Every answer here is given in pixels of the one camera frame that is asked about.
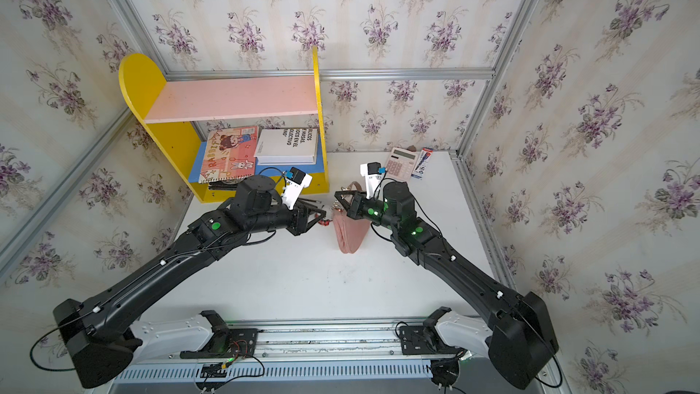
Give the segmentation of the pink corduroy handbag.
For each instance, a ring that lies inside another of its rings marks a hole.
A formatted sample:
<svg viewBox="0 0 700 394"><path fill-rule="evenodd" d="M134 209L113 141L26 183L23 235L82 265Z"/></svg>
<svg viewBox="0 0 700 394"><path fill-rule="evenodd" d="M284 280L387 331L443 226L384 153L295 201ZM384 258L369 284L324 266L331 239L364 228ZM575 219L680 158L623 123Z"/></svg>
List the pink corduroy handbag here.
<svg viewBox="0 0 700 394"><path fill-rule="evenodd" d="M332 222L340 251L343 254L354 254L368 234L370 222L338 215L334 206Z"/></svg>

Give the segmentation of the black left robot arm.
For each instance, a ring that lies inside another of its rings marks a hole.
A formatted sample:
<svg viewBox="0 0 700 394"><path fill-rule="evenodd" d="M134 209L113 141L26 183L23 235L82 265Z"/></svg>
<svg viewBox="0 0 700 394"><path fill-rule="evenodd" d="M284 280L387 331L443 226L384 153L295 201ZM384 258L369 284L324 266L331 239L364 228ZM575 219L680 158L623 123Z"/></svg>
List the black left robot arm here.
<svg viewBox="0 0 700 394"><path fill-rule="evenodd" d="M98 388L142 359L171 354L231 357L238 348L214 310L156 324L140 317L189 277L249 244L254 233L284 229L298 236L325 216L306 199L285 204L272 178L253 175L238 184L234 197L204 213L118 284L83 302L68 299L56 306L58 331L81 386Z"/></svg>

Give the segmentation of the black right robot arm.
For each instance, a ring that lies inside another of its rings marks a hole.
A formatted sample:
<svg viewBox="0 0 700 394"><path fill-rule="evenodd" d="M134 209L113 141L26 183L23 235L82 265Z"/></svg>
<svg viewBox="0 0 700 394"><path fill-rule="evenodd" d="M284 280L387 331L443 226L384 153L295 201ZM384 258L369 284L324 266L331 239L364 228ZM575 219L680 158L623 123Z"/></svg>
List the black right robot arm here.
<svg viewBox="0 0 700 394"><path fill-rule="evenodd" d="M477 319L441 308L428 328L447 346L490 360L512 387L524 390L556 359L558 340L544 301L501 284L461 255L428 217L406 182L389 182L381 197L337 191L335 200L353 220L388 228L404 257L444 281L478 314Z"/></svg>

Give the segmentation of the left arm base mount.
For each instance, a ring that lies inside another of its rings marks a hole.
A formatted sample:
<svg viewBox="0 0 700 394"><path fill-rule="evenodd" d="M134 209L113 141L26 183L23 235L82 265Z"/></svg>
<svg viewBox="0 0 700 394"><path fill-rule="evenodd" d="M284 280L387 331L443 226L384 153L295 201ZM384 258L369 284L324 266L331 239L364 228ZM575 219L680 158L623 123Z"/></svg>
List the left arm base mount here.
<svg viewBox="0 0 700 394"><path fill-rule="evenodd" d="M259 330L231 327L213 310L174 321L136 321L129 328L142 344L133 363L149 359L236 358L255 352Z"/></svg>

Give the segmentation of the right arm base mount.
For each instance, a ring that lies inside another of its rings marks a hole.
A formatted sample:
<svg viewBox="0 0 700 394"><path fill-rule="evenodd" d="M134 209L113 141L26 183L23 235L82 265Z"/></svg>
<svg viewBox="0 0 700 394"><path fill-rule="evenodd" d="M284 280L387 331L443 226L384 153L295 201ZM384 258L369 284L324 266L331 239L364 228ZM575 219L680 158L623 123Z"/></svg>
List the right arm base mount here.
<svg viewBox="0 0 700 394"><path fill-rule="evenodd" d="M446 308L434 311L419 325L399 321L394 328L403 355L472 355L487 357L492 330L478 316Z"/></svg>

